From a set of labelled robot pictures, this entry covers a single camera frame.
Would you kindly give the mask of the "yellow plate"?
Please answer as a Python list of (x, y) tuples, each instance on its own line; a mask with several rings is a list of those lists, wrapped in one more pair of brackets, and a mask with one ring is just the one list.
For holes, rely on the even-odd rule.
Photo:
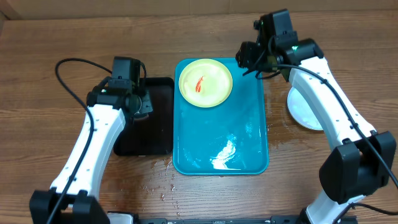
[(183, 98), (200, 108), (211, 108), (224, 102), (233, 88), (229, 69), (214, 59), (190, 62), (181, 72), (178, 88)]

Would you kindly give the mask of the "light blue plate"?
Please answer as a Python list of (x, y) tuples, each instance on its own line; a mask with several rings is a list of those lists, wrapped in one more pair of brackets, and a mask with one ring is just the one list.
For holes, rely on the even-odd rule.
[(287, 108), (293, 119), (301, 126), (315, 131), (323, 130), (304, 97), (294, 87), (287, 96)]

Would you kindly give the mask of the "green and orange sponge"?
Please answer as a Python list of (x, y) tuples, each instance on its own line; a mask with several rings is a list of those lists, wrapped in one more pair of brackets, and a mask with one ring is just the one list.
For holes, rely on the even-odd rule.
[(149, 114), (145, 113), (145, 114), (135, 114), (134, 115), (134, 120), (135, 121), (143, 121), (149, 118)]

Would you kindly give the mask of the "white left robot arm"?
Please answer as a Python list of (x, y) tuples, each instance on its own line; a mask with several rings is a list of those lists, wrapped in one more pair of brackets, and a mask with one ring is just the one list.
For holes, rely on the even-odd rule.
[(36, 190), (29, 202), (34, 223), (134, 223), (127, 212), (105, 212), (98, 202), (100, 185), (114, 143), (126, 125), (121, 109), (96, 104), (67, 163), (48, 191)]

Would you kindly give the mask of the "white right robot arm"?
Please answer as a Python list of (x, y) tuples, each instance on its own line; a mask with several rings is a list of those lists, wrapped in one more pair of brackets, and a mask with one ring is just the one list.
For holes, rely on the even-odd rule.
[(354, 108), (335, 81), (312, 39), (278, 40), (270, 37), (243, 42), (236, 54), (248, 72), (282, 74), (304, 97), (327, 136), (331, 154), (319, 170), (322, 191), (304, 208), (297, 223), (337, 223), (368, 195), (397, 182), (392, 163), (397, 143), (379, 133)]

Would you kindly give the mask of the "black rectangular water tray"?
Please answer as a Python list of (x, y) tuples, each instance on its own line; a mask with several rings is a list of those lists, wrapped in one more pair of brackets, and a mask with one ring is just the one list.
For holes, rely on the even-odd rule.
[(119, 156), (154, 156), (173, 150), (174, 81), (169, 77), (148, 78), (153, 112), (143, 121), (134, 119), (125, 126), (113, 150)]

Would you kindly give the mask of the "teal plastic serving tray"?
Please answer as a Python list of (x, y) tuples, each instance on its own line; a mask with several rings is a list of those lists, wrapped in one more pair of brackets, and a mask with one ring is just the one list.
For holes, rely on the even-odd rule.
[(257, 175), (269, 164), (264, 88), (234, 58), (219, 58), (233, 79), (220, 105), (200, 108), (174, 90), (174, 167), (185, 175)]

